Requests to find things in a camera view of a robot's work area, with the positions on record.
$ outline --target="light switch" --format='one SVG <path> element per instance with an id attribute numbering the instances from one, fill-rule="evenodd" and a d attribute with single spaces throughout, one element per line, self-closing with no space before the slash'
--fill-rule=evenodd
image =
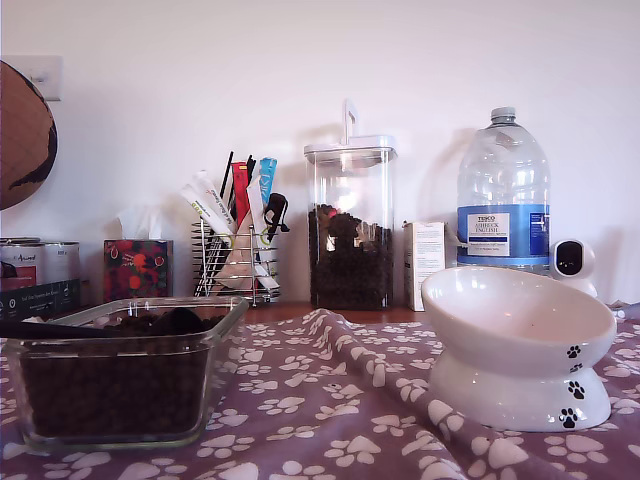
<path id="1" fill-rule="evenodd" d="M 3 55 L 2 60 L 27 77 L 45 100 L 60 100 L 62 89 L 61 56 Z"/>

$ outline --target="white camera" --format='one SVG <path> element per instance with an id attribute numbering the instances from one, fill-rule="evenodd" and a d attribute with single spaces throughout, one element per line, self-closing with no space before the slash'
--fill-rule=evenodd
<path id="1" fill-rule="evenodd" d="M 575 239 L 561 240 L 551 247 L 551 276 L 567 285 L 596 297 L 591 283 L 596 256 L 593 249 Z"/>

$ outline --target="purple tablecloth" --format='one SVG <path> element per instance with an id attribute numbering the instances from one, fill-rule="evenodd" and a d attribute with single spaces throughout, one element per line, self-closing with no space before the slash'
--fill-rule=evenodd
<path id="1" fill-rule="evenodd" d="M 42 455 L 17 430 L 1 358 L 2 480 L 640 478 L 640 326 L 619 326 L 597 365 L 613 413 L 568 433 L 498 432 L 434 398 L 442 344 L 428 325 L 351 324 L 317 310 L 250 325 L 227 398 L 195 443 L 168 450 Z"/>

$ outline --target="blue packet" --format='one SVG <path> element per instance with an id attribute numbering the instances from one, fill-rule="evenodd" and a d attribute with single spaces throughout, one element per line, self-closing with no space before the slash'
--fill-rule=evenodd
<path id="1" fill-rule="evenodd" d="M 260 194 L 265 205 L 269 204 L 277 163 L 275 158 L 265 157 L 260 160 Z"/>

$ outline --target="elevated cat bowl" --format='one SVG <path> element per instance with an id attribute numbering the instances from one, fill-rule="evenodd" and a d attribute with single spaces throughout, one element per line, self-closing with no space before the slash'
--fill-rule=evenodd
<path id="1" fill-rule="evenodd" d="M 611 413 L 593 370 L 616 322 L 589 295 L 551 278 L 503 268 L 446 269 L 422 285 L 425 320 L 445 345 L 430 390 L 499 429 L 589 428 Z"/>

